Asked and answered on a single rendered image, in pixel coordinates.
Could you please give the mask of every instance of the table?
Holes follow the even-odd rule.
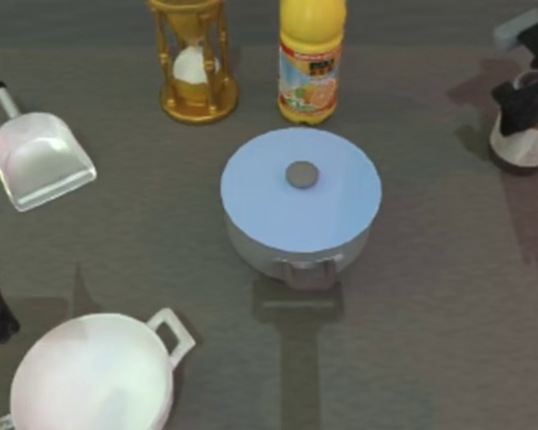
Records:
[[[252,315],[262,280],[231,249],[219,196],[233,151],[288,126],[276,54],[233,49],[239,110],[195,127],[161,113],[153,47],[0,47],[0,79],[67,121],[100,174],[25,214],[0,186],[0,284],[22,324],[0,346],[0,415],[48,329],[172,306],[199,345],[167,428],[286,428],[280,339]],[[323,429],[538,430],[538,176],[501,175],[482,155],[485,91],[525,60],[477,45],[345,50],[323,128],[367,152],[384,201],[343,274],[344,316],[319,332],[321,404],[299,413]]]

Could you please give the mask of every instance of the yellow bottle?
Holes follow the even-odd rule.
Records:
[[[281,0],[279,109],[315,125],[337,105],[346,0]]]

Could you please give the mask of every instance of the jar label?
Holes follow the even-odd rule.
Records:
[[[324,54],[279,50],[279,101],[292,112],[317,115],[334,106],[341,45]]]
[[[490,136],[490,144],[497,155],[514,166],[538,167],[538,128],[503,136],[499,130],[500,119],[499,116]]]

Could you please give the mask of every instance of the golden hourglass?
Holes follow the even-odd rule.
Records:
[[[161,106],[186,123],[203,124],[227,116],[237,106],[238,86],[230,75],[223,0],[148,0],[155,15],[165,82]],[[178,42],[172,61],[165,27]],[[214,29],[220,59],[213,53]]]

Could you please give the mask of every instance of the dustpan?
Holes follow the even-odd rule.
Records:
[[[96,168],[68,125],[41,112],[21,114],[0,82],[0,179],[14,207],[28,211],[93,181]]]

